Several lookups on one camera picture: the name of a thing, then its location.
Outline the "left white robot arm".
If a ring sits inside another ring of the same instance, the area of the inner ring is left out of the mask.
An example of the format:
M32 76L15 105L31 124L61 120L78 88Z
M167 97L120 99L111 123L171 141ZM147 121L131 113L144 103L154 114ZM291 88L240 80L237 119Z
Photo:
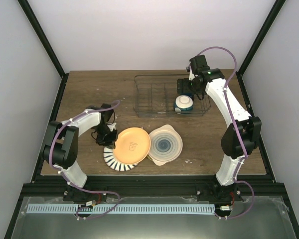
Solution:
M87 175L77 162L79 137L92 129L97 134L95 142L98 145L114 149L118 131L116 124L108 124L108 121L119 103L116 100L101 107L89 106L73 118L48 124L39 157L75 187L74 195L80 201L87 201L92 189L86 185Z

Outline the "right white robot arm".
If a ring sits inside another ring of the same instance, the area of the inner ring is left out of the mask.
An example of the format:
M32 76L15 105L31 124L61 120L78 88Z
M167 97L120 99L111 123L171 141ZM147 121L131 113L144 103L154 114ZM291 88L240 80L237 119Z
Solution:
M237 175L245 160L257 148L262 122L241 106L224 74L218 68L211 69L204 55L191 58L187 71L188 78L177 80L177 92L186 96L206 94L227 125L221 139L224 157L215 175L216 185L211 188L213 198L222 201L237 183Z

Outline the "orange plastic plate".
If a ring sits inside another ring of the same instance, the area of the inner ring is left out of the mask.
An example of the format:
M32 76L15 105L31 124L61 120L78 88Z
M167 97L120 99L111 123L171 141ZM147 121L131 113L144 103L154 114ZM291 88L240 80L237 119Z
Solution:
M113 154L123 164L138 164L150 151L151 139L142 128L130 127L119 133Z

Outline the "dark wire dish rack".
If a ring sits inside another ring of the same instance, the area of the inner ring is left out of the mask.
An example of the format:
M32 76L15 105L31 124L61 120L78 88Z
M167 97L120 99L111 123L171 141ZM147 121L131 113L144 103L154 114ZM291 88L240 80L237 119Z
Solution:
M187 74L149 74L134 77L134 110L140 117L171 117L180 115L202 116L210 108L206 93L178 94L177 79L188 78ZM193 110L180 114L174 111L174 101L180 95L190 96Z

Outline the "white ceramic bowl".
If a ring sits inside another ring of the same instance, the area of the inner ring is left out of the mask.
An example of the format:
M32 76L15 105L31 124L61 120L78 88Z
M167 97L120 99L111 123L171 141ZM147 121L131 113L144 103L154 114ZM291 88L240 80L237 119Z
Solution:
M193 110L193 100L190 96L180 95L174 101L174 111L178 114Z

